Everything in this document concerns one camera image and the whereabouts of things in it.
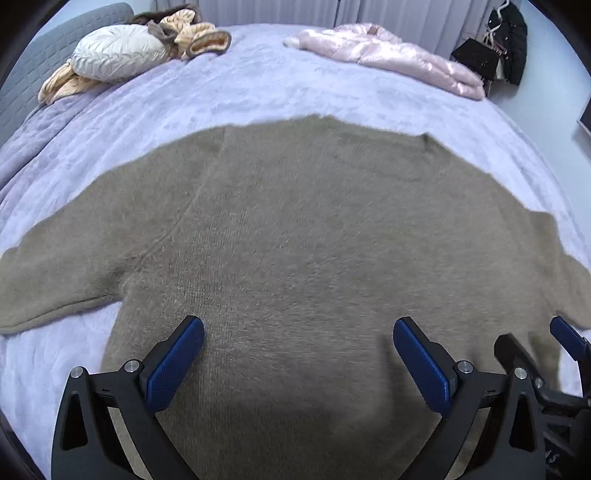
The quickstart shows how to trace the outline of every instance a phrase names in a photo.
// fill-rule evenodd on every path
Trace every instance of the seam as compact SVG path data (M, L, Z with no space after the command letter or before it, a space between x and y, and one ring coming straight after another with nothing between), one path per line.
M224 147L225 147L226 133L227 133L227 131L228 131L228 128L225 127L224 130L223 130L222 145L221 145L219 151L217 152L215 158L213 159L213 161L211 162L211 164L208 166L208 168L207 168L207 170L205 172L205 175L203 175L203 177L202 177L203 181L201 182L201 185L195 190L195 193L192 195L192 197L190 198L190 200L187 202L187 206L184 208L183 213L181 213L181 215L179 215L179 217L173 222L173 224L170 226L170 228L168 229L168 231L166 231L160 238L156 239L154 241L154 243L150 247L148 247L148 249L143 254L141 254L139 256L138 261L135 264L135 267L131 270L131 272L129 273L129 275L127 276L127 278L122 282L122 284L121 284L121 291L124 291L125 290L125 287L127 286L127 283L131 279L132 275L135 274L135 273L137 273L145 265L145 263L146 263L147 259L149 258L149 256L151 254L153 254L154 251L156 249L158 249L164 243L164 241L166 241L177 230L178 225L184 219L185 215L189 211L189 208L191 207L191 205L195 202L195 199L201 193L201 190L202 190L203 186L206 184L208 178L217 169L217 165L219 163L220 154L221 154L222 150L224 150Z

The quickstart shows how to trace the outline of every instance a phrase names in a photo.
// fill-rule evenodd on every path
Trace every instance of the clothes hanger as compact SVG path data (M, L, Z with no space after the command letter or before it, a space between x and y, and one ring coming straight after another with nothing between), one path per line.
M503 21L503 16L501 15L501 10L503 10L504 8L507 8L510 3L511 3L510 0L505 0L505 3L503 3L499 8L495 9L496 15L497 15L497 17L499 17L499 24L495 28L490 28L488 30L488 33L486 34L486 39L490 42L491 46L494 45L494 33L497 30L499 30L499 28L501 27L501 22Z
M506 0L504 4L502 4L499 8L496 9L496 14L499 17L499 22L503 21L503 16L501 15L501 10L503 10L504 8L507 8L510 3L511 3L510 0Z

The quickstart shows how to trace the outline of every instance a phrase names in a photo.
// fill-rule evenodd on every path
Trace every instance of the bed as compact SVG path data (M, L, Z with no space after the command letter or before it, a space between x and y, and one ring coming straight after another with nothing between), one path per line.
M213 126L333 115L416 135L428 132L491 173L531 210L552 213L565 250L587 268L585 247L543 157L493 103L474 102L392 72L285 48L300 25L230 27L232 46L173 60L122 85L103 86L34 112L0 148L0 252L106 170ZM99 370L119 303L0 336L0 409L50 478L54 422L69 371ZM561 359L564 390L576 373Z

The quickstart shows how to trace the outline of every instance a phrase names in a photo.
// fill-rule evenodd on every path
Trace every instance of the gray headboard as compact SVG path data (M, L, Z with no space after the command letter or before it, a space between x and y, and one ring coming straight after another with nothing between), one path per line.
M128 4L108 5L72 18L29 43L0 89L0 146L38 105L41 85L70 57L82 37L133 15Z

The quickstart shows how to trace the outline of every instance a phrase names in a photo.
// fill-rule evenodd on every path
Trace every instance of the bolt head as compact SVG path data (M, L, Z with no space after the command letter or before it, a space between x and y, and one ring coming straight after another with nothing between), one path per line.
M457 369L463 374L471 374L474 371L474 366L467 360L461 360L457 363Z
M525 380L527 378L527 372L523 368L517 367L515 369L515 376L520 380Z
M124 365L124 368L125 368L126 372L129 372L130 374L132 374L133 372L135 372L139 368L139 362L137 360L129 360Z
M72 378L79 378L84 373L84 369L82 367L74 367L70 372L70 376Z

